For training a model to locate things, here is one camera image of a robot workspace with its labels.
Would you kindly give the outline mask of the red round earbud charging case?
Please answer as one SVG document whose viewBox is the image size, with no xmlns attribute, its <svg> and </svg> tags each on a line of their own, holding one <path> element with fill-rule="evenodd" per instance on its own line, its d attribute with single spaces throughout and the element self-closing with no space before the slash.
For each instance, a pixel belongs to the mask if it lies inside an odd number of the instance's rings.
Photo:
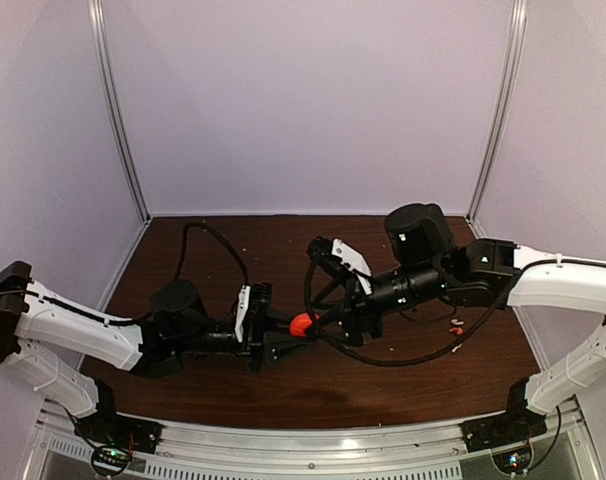
<svg viewBox="0 0 606 480">
<path fill-rule="evenodd" d="M 306 338 L 313 323 L 314 320 L 307 313 L 296 315 L 289 323 L 289 333 L 297 338 Z"/>
</svg>

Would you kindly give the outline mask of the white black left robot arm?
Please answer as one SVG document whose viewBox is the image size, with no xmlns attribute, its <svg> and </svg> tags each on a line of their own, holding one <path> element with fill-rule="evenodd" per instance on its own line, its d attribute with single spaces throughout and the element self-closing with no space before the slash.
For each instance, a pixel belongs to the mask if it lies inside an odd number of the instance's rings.
<svg viewBox="0 0 606 480">
<path fill-rule="evenodd" d="M 209 317 L 195 285 L 171 281 L 151 298 L 141 319 L 99 312 L 68 300 L 15 261 L 0 272 L 0 365 L 8 366 L 35 391 L 58 402 L 106 444 L 120 442 L 127 424 L 111 406 L 112 393 L 84 377 L 49 350 L 57 345 L 146 379 L 183 369 L 186 355 L 231 355 L 256 373 L 312 339 L 290 317 L 270 307 L 268 284 L 241 288 L 231 323 Z"/>
</svg>

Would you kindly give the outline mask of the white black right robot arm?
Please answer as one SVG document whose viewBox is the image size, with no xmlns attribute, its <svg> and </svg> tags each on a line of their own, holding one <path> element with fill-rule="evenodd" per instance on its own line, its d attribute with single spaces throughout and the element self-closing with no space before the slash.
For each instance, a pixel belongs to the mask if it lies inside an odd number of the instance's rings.
<svg viewBox="0 0 606 480">
<path fill-rule="evenodd" d="M 481 238 L 456 244 L 436 204 L 409 204 L 383 222 L 398 263 L 375 276 L 364 257 L 340 239 L 317 237 L 308 246 L 305 335 L 362 363 L 400 368 L 424 364 L 457 349 L 492 314 L 505 308 L 553 307 L 592 312 L 603 320 L 574 350 L 515 385 L 512 403 L 496 419 L 502 440 L 518 440 L 560 403 L 606 375 L 606 261 L 548 253 L 510 241 Z M 384 316 L 440 300 L 480 308 L 478 320 L 447 346 L 418 358 L 377 360 L 357 353 L 363 337 L 382 335 Z"/>
</svg>

